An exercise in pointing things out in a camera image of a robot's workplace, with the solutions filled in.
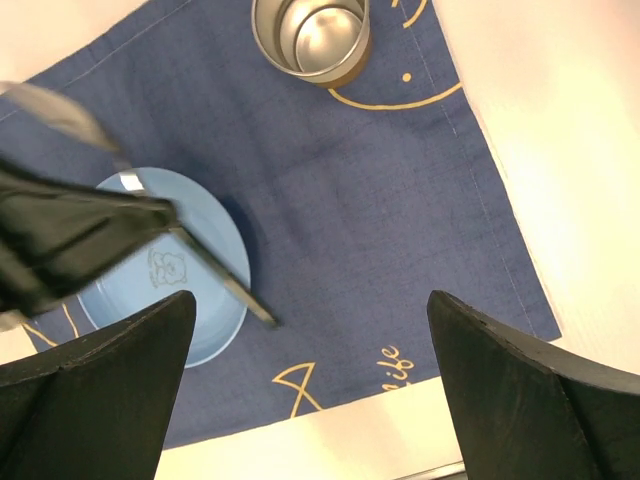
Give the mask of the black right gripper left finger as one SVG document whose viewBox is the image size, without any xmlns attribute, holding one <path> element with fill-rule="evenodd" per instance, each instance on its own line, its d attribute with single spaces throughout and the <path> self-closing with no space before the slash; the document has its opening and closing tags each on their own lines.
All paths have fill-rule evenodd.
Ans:
<svg viewBox="0 0 640 480">
<path fill-rule="evenodd" d="M 153 478 L 195 317 L 194 295 L 179 291 L 2 365 L 2 478 Z"/>
</svg>

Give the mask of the metal cup with brown base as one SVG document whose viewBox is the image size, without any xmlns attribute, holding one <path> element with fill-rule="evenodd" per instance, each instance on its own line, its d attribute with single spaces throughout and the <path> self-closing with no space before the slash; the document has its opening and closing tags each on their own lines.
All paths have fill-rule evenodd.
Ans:
<svg viewBox="0 0 640 480">
<path fill-rule="evenodd" d="M 274 67 L 327 89 L 353 81 L 373 45 L 366 0 L 256 0 L 251 24 Z"/>
</svg>

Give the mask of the fork with green handle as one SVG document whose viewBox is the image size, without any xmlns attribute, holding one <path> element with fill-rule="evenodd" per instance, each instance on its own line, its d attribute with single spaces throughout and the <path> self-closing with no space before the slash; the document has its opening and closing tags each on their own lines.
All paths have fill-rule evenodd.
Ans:
<svg viewBox="0 0 640 480">
<path fill-rule="evenodd" d="M 34 115 L 41 123 L 80 142 L 110 152 L 114 168 L 125 190 L 138 196 L 148 196 L 149 188 L 126 159 L 123 148 L 100 121 L 78 102 L 53 90 L 29 83 L 3 80 L 1 88 L 16 105 Z M 270 308 L 258 299 L 225 263 L 212 252 L 186 225 L 170 229 L 173 236 L 220 277 L 224 287 L 233 293 L 261 321 L 271 328 L 280 326 Z"/>
</svg>

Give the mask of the light blue plastic plate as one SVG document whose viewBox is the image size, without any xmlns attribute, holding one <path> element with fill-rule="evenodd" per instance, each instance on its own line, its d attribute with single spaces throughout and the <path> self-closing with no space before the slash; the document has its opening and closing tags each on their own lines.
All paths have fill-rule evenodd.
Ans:
<svg viewBox="0 0 640 480">
<path fill-rule="evenodd" d="M 150 192 L 174 201 L 183 222 L 246 285 L 250 264 L 243 239 L 223 205 L 194 180 L 170 170 L 137 170 Z M 124 319 L 179 290 L 193 293 L 196 323 L 185 366 L 195 367 L 219 355 L 234 339 L 247 307 L 220 277 L 202 264 L 175 236 L 166 234 L 101 277 L 79 294 L 96 328 Z"/>
</svg>

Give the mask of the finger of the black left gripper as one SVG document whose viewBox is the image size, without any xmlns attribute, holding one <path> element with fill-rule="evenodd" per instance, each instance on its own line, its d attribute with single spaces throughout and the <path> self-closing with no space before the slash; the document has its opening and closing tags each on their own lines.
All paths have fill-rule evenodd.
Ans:
<svg viewBox="0 0 640 480">
<path fill-rule="evenodd" d="M 1 310 L 54 309 L 175 225 L 165 200 L 59 182 L 1 162 Z"/>
</svg>

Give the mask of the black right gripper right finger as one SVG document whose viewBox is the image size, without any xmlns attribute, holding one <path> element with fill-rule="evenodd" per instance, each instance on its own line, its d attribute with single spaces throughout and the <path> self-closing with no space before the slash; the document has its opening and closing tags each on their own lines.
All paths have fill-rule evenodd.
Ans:
<svg viewBox="0 0 640 480">
<path fill-rule="evenodd" d="M 470 479 L 636 479 L 639 377 L 502 324 L 444 291 L 427 316 Z"/>
</svg>

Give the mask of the blue fish-print placemat cloth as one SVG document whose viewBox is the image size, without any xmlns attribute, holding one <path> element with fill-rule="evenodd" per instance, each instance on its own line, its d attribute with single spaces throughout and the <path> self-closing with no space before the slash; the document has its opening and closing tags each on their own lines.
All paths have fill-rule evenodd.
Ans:
<svg viewBox="0 0 640 480">
<path fill-rule="evenodd" d="M 281 320 L 248 316 L 185 372 L 166 446 L 434 378 L 434 290 L 557 339 L 433 9 L 373 2 L 371 60 L 337 94 L 274 68 L 250 11 L 150 1 L 34 78 L 90 109 L 134 165 L 210 191 Z"/>
</svg>

